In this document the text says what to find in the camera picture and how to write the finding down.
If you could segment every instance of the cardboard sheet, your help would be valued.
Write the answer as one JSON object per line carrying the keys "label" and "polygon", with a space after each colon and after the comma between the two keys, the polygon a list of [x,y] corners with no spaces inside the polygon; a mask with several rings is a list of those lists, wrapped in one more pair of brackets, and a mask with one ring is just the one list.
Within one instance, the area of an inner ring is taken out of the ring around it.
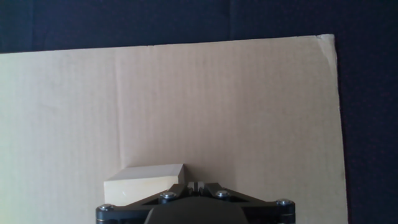
{"label": "cardboard sheet", "polygon": [[8,223],[93,222],[104,180],[178,163],[347,223],[332,35],[5,54],[0,100]]}

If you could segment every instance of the beige cardboard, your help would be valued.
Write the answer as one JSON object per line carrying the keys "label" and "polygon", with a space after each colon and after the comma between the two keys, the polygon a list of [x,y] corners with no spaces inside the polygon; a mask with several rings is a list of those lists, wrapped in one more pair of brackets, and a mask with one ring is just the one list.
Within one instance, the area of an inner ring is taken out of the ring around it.
{"label": "beige cardboard", "polygon": [[178,163],[347,223],[332,35],[6,54],[0,85],[9,223],[93,222],[118,170]]}

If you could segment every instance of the screw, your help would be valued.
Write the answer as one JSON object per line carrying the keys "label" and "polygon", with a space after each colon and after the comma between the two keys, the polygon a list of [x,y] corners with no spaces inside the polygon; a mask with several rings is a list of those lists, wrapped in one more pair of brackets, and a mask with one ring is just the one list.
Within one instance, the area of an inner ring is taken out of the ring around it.
{"label": "screw", "polygon": [[112,210],[113,209],[113,205],[111,204],[103,204],[101,206],[98,207],[100,210],[102,211],[108,211],[108,210]]}
{"label": "screw", "polygon": [[226,190],[219,190],[216,192],[216,196],[220,198],[227,197],[229,196],[229,192]]}
{"label": "screw", "polygon": [[289,199],[286,199],[286,198],[282,198],[282,199],[276,200],[276,204],[277,205],[281,205],[281,206],[285,206],[285,205],[293,204],[293,201],[291,201]]}
{"label": "screw", "polygon": [[177,194],[175,194],[174,192],[164,192],[160,196],[162,196],[164,199],[171,199],[175,198]]}

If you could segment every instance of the black fabric backdrop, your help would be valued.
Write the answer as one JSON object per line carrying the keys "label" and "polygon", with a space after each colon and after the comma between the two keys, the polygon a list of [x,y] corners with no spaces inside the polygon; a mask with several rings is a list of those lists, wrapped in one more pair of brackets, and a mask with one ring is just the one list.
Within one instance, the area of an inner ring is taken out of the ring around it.
{"label": "black fabric backdrop", "polygon": [[397,31],[393,0],[0,0],[1,53],[335,34],[351,224],[398,223]]}

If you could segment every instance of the wooden block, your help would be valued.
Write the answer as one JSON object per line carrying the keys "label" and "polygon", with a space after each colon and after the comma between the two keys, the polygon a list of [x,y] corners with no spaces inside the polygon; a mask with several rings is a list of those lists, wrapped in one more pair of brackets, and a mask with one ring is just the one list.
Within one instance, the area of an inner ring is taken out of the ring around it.
{"label": "wooden block", "polygon": [[183,164],[128,167],[104,182],[105,203],[129,205],[182,183]]}

